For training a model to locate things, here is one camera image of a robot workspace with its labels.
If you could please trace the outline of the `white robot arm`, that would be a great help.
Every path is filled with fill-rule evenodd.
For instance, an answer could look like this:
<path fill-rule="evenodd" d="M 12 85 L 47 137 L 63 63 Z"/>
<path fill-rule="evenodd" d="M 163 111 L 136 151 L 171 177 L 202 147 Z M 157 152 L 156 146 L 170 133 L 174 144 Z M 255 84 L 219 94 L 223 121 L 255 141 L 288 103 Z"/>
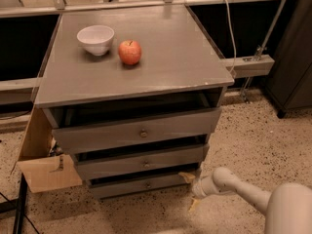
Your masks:
<path fill-rule="evenodd" d="M 191 185 L 193 202 L 190 211 L 211 195 L 236 194 L 265 216 L 264 234 L 312 234 L 312 189 L 287 182 L 272 192 L 240 180 L 224 167 L 210 175 L 197 177 L 180 172 Z"/>

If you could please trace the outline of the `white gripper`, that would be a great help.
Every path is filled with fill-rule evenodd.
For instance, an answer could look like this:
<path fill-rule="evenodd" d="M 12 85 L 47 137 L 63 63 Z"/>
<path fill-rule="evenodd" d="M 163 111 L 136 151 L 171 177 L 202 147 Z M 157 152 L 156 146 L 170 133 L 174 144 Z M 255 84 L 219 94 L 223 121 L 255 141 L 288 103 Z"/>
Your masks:
<path fill-rule="evenodd" d="M 204 199 L 215 193 L 213 179 L 210 176 L 196 177 L 194 174 L 180 172 L 179 175 L 185 180 L 186 183 L 191 183 L 191 191 L 197 198 L 192 198 L 192 203 L 189 208 L 190 212 L 194 212 L 199 205 L 199 199 Z"/>

